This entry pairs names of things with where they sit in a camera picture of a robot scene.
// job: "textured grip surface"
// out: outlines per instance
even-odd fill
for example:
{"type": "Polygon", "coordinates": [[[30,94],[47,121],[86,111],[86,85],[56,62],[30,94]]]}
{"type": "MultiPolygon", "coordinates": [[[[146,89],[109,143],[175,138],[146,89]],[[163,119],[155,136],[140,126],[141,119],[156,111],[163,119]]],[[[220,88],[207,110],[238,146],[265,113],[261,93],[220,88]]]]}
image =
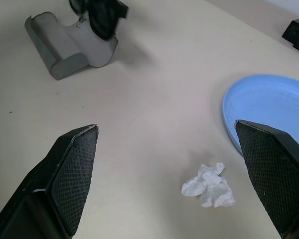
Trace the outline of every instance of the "textured grip surface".
{"type": "Polygon", "coordinates": [[[96,130],[89,130],[74,140],[52,183],[52,199],[70,236],[78,229],[90,189],[96,130]]]}
{"type": "Polygon", "coordinates": [[[275,135],[243,123],[236,132],[255,191],[277,231],[285,233],[299,216],[299,164],[275,135]]]}

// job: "gray plastic object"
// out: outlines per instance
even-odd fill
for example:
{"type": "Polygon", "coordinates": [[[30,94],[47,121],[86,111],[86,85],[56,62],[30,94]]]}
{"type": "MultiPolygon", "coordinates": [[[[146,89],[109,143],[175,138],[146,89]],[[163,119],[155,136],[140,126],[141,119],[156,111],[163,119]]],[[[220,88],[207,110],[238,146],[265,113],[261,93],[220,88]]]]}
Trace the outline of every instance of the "gray plastic object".
{"type": "Polygon", "coordinates": [[[89,16],[71,26],[58,23],[51,12],[25,21],[25,29],[50,75],[61,80],[88,66],[102,67],[111,59],[118,40],[104,41],[91,29],[89,16]]]}

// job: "blue plate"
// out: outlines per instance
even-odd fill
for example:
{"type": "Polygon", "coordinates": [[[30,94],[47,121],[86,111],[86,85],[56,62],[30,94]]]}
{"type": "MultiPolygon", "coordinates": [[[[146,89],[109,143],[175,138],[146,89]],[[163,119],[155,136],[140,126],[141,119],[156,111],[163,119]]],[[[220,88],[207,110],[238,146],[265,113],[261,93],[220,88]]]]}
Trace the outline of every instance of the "blue plate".
{"type": "Polygon", "coordinates": [[[299,144],[299,81],[276,75],[245,77],[227,91],[223,117],[227,132],[240,152],[235,120],[280,129],[299,144]]]}

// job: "white paper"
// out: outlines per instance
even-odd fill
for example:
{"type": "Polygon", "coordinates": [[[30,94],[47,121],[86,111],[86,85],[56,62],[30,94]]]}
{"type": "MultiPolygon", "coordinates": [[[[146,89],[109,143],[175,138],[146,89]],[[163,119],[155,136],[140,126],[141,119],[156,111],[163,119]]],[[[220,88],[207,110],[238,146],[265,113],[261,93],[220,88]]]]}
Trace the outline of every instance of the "white paper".
{"type": "Polygon", "coordinates": [[[224,170],[223,163],[217,163],[215,167],[201,165],[198,175],[184,183],[181,193],[185,196],[200,196],[203,207],[228,207],[236,203],[233,193],[225,178],[220,177],[224,170]]]}

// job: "white tabletop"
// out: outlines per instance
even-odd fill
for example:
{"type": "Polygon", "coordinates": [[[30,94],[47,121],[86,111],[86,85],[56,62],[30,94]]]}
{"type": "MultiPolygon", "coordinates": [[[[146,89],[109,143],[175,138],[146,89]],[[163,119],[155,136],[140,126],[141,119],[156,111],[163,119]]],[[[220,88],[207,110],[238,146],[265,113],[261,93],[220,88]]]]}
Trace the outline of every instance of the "white tabletop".
{"type": "Polygon", "coordinates": [[[0,0],[0,211],[58,136],[97,123],[90,193],[75,238],[280,238],[222,122],[239,78],[299,79],[299,52],[204,0],[127,0],[111,64],[61,81],[23,24],[67,0],[0,0]],[[223,162],[237,204],[203,208],[180,188],[200,164],[223,162]]]}

